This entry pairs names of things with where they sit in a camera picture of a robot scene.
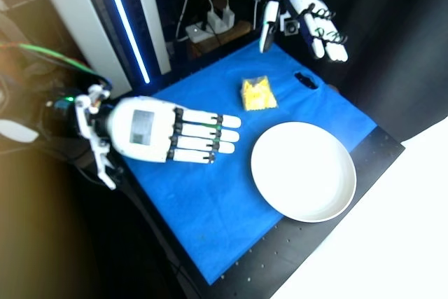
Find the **green cable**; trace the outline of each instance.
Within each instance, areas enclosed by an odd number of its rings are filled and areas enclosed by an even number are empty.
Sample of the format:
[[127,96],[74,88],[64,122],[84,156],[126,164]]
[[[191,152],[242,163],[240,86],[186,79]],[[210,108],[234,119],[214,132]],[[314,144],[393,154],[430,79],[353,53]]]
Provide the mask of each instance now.
[[80,70],[86,71],[86,72],[91,73],[93,75],[97,74],[93,70],[91,70],[91,68],[85,66],[84,64],[81,64],[80,62],[72,60],[72,59],[68,58],[67,56],[65,56],[63,54],[55,52],[54,50],[47,49],[47,48],[44,48],[44,47],[29,45],[29,44],[26,44],[26,43],[19,43],[18,46],[20,48],[22,48],[22,49],[31,50],[31,51],[34,51],[34,52],[43,53],[43,54],[47,54],[47,55],[52,56],[52,57],[56,57],[57,59],[60,59],[60,60],[62,60],[64,62],[66,62],[66,63],[68,63],[68,64],[70,64],[70,65],[72,65],[72,66],[74,66],[74,67],[76,67],[78,69],[80,69]]

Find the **white plate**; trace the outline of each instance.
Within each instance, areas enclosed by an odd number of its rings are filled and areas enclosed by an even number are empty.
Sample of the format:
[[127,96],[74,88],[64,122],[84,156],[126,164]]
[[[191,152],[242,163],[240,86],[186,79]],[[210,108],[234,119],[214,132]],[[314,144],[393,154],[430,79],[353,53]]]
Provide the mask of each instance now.
[[297,221],[334,218],[355,194],[356,171],[349,152],[315,125],[291,122],[271,127],[253,147],[251,167],[265,200]]

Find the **blue cloth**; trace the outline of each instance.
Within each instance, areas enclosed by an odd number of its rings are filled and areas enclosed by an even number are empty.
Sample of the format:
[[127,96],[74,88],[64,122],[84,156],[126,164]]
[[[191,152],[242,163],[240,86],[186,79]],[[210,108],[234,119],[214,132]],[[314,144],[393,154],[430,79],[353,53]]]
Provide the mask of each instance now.
[[[299,82],[296,72],[318,89]],[[244,111],[245,78],[268,76],[279,107]],[[125,158],[142,188],[209,284],[253,246],[282,215],[258,192],[250,168],[253,145],[270,127],[288,121],[315,124],[351,151],[375,123],[276,45],[267,54],[252,43],[155,97],[189,109],[239,116],[241,139],[212,165],[156,164]]]

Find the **yellow package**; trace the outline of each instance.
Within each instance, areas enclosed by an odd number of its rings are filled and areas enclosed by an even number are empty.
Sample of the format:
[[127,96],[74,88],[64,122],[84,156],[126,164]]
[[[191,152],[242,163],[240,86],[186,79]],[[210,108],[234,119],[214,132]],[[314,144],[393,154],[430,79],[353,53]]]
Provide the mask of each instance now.
[[277,100],[271,91],[267,76],[244,80],[241,93],[246,111],[277,107]]

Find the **glowing light bar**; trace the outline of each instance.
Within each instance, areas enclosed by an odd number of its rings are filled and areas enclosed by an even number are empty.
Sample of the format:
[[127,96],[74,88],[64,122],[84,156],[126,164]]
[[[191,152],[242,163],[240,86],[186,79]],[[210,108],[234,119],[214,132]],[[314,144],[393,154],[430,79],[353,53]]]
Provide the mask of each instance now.
[[139,64],[141,75],[143,76],[145,83],[149,83],[149,75],[148,75],[148,72],[146,71],[143,59],[141,58],[140,50],[137,45],[137,42],[135,41],[134,34],[132,33],[131,25],[129,24],[129,20],[127,19],[127,15],[125,12],[125,8],[123,7],[123,3],[121,0],[114,0],[114,1],[115,1],[115,5],[117,6],[118,13],[120,14],[120,18],[121,18],[121,22],[123,23],[123,27],[125,28],[127,38],[129,39],[129,42],[131,43],[132,51],[134,52],[137,63]]

